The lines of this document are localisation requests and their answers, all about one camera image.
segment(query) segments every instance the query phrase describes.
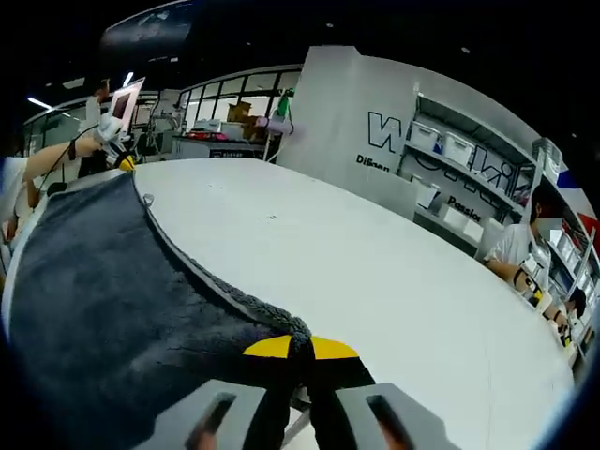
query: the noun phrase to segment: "round table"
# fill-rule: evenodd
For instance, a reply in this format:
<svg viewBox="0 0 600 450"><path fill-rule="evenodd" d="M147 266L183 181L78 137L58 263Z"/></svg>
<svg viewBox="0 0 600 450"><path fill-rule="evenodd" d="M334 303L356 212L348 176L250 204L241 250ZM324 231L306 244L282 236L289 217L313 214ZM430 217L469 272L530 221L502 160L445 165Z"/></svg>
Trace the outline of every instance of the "round table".
<svg viewBox="0 0 600 450"><path fill-rule="evenodd" d="M573 387L541 315L375 203L253 159L147 164L135 182L187 255L355 348L378 383L440 416L463 449L530 448Z"/></svg>

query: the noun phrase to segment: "white t-shirt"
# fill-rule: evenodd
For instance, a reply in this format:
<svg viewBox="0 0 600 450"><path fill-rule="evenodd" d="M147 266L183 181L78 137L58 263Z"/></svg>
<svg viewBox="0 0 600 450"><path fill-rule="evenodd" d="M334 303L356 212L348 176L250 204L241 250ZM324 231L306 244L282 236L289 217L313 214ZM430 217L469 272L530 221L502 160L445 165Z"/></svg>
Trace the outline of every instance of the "white t-shirt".
<svg viewBox="0 0 600 450"><path fill-rule="evenodd" d="M17 197L23 185L23 174L27 167L26 157L7 157L2 166L0 187L0 223L9 220L14 212Z"/></svg>
<svg viewBox="0 0 600 450"><path fill-rule="evenodd" d="M551 256L545 246L537 245L532 228L528 224L519 223L507 226L500 240L487 254L485 261L493 259L500 263L521 265L532 254L542 266L535 281L543 291L547 292L550 282Z"/></svg>
<svg viewBox="0 0 600 450"><path fill-rule="evenodd" d="M97 125L100 122L100 116L102 115L102 111L100 109L100 104L98 103L98 98L96 96L91 96L85 102L85 120L82 121L82 124L79 127L79 132L82 133L84 130ZM93 136L94 130L91 129L86 131L83 136Z"/></svg>

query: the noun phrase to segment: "monitor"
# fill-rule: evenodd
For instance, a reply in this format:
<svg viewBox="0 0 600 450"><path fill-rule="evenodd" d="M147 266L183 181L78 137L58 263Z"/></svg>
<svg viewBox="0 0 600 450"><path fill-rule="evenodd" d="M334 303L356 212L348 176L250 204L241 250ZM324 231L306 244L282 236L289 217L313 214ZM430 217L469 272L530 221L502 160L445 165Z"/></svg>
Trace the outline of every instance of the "monitor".
<svg viewBox="0 0 600 450"><path fill-rule="evenodd" d="M112 94L112 103L109 108L109 114L123 121L122 133L127 133L129 131L133 111L135 110L138 96L142 91L144 80L144 78L141 78Z"/></svg>

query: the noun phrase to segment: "black ceiling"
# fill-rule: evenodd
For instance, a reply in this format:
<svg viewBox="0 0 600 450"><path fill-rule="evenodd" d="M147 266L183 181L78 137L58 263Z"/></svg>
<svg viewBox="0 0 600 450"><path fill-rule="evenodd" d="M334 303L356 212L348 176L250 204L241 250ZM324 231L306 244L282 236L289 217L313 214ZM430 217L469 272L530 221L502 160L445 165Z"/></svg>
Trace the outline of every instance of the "black ceiling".
<svg viewBox="0 0 600 450"><path fill-rule="evenodd" d="M10 89L15 120L36 111L25 105L27 95L56 104L74 95L61 83L102 73L103 30L162 3L107 0L73 9L73 3L54 2L23 12L27 20L10 30L12 49L5 52L16 63ZM301 63L310 45L354 45L362 54L429 68L498 100L558 144L588 196L596 197L600 88L590 11L383 0L356 6L327 0L201 3L179 62L113 67L105 75L122 77L133 69L150 87L184 87L246 68Z"/></svg>

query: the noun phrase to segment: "gray fabric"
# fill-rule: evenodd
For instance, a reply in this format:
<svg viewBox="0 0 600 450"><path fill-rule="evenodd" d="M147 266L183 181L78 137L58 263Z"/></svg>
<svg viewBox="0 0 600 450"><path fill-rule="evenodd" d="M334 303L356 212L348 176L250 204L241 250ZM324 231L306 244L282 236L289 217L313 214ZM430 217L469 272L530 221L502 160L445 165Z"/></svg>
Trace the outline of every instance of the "gray fabric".
<svg viewBox="0 0 600 450"><path fill-rule="evenodd" d="M11 343L68 447L129 448L206 380L263 383L240 373L252 343L308 338L286 311L190 273L163 238L127 174L52 197L26 244Z"/></svg>

